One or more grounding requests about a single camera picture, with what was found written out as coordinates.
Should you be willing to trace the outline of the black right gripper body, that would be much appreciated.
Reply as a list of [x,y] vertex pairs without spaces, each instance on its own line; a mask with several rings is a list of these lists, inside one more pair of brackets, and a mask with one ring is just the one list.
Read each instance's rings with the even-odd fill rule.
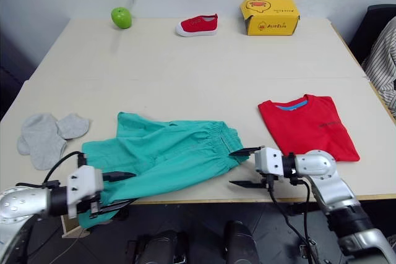
[[255,185],[258,189],[272,189],[274,182],[279,179],[279,175],[257,169],[256,172],[261,175],[261,180]]

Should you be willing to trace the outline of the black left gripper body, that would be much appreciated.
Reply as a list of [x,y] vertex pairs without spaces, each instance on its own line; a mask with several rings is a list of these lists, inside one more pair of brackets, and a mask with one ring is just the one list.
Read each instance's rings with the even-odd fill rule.
[[95,192],[88,196],[84,196],[77,203],[77,214],[89,212],[92,218],[104,214],[104,208],[101,204],[101,192]]

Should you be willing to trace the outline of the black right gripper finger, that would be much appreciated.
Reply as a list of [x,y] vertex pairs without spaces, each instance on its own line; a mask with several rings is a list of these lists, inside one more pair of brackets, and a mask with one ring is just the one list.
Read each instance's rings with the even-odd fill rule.
[[243,188],[266,188],[266,183],[254,183],[251,181],[230,181],[231,184],[243,187]]
[[251,154],[255,153],[256,151],[260,151],[262,148],[264,148],[264,146],[242,148],[240,150],[231,152],[229,155],[230,156],[250,156]]

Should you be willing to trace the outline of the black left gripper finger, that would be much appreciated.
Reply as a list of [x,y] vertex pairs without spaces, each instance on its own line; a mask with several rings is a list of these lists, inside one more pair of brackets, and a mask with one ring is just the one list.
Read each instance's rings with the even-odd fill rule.
[[132,198],[132,199],[125,199],[125,200],[117,200],[109,205],[105,205],[105,206],[101,206],[100,210],[98,211],[99,215],[104,215],[106,213],[111,213],[113,211],[118,211],[130,204],[132,204],[133,202],[135,202],[137,199],[136,198]]
[[103,181],[106,182],[123,181],[135,176],[136,174],[134,174],[133,172],[124,172],[124,171],[105,172],[102,174]]

